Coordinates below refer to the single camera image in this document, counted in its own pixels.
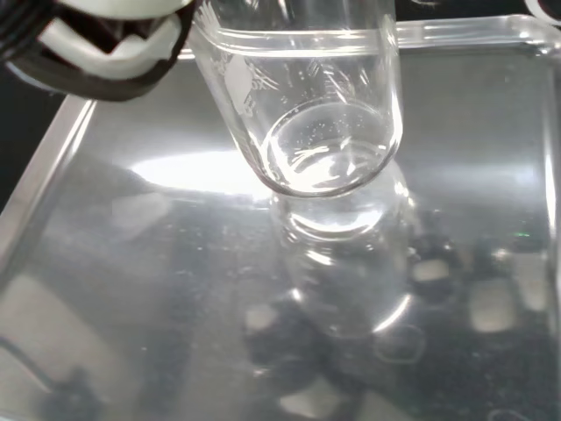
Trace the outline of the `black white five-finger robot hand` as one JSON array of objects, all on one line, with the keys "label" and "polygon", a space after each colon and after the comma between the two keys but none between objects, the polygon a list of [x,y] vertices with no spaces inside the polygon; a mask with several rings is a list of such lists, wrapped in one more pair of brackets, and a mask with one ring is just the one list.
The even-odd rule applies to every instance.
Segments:
[{"label": "black white five-finger robot hand", "polygon": [[3,1],[1,63],[43,90],[124,102],[152,90],[188,38],[196,1]]}]

